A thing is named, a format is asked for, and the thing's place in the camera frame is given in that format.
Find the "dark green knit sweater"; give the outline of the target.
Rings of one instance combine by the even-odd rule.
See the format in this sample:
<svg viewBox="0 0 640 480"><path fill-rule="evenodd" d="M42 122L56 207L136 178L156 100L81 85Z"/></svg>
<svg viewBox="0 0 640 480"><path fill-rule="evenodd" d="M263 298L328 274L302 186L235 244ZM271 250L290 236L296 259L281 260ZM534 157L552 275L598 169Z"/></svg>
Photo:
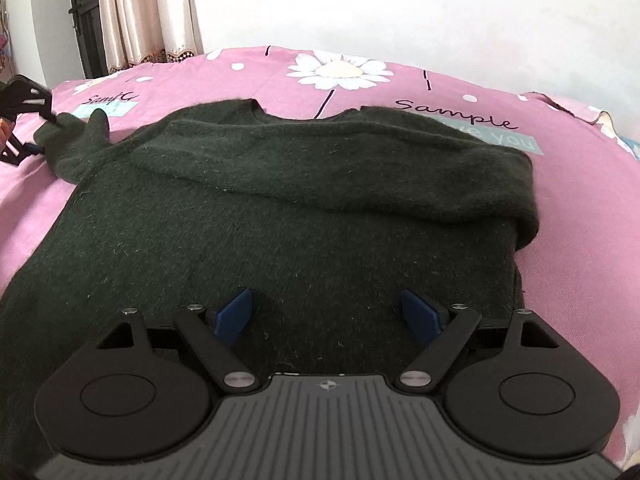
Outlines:
<svg viewBox="0 0 640 480"><path fill-rule="evenodd" d="M242 289L256 374L395 375L416 354L399 295L491 318L521 307L514 255L539 229L533 165L384 107L319 120L254 100L177 110L119 142L102 110L35 135L73 185L1 299L1 458L47 456L42 383L123 308L166 321Z"/></svg>

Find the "pink floral bed sheet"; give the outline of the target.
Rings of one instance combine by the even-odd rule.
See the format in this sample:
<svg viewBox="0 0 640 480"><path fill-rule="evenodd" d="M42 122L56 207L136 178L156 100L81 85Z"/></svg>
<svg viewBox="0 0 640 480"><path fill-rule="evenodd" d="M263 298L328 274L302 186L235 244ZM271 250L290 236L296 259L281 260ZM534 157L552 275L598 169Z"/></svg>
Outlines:
<svg viewBox="0 0 640 480"><path fill-rule="evenodd" d="M286 120L390 108L525 153L533 165L539 229L514 255L523 303L502 318L480 313L500 321L526 308L550 324L620 395L606 455L626 463L638 451L639 163L630 146L598 127L596 110L370 58L275 47L145 63L62 84L53 93L58 116L86 120L102 110L115 143L177 110L231 100L254 100ZM2 296L74 189L51 171L44 154L23 176L2 196L2 230L25 220L15 237L20 258L1 267Z"/></svg>

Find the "beige pink curtain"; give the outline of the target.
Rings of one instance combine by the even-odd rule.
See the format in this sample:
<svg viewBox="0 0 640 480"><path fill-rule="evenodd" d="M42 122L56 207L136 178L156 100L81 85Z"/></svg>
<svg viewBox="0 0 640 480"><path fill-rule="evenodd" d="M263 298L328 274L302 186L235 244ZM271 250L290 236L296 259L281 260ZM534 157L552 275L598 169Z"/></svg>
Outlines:
<svg viewBox="0 0 640 480"><path fill-rule="evenodd" d="M99 0L107 70L179 63L203 52L194 0Z"/></svg>

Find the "dark wooden door frame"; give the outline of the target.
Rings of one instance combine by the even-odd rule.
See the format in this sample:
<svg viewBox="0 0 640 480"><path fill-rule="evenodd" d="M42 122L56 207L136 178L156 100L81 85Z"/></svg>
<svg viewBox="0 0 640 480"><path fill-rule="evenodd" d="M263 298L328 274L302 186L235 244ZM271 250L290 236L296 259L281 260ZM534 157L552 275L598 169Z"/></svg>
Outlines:
<svg viewBox="0 0 640 480"><path fill-rule="evenodd" d="M87 79L107 75L99 0L70 0L82 69Z"/></svg>

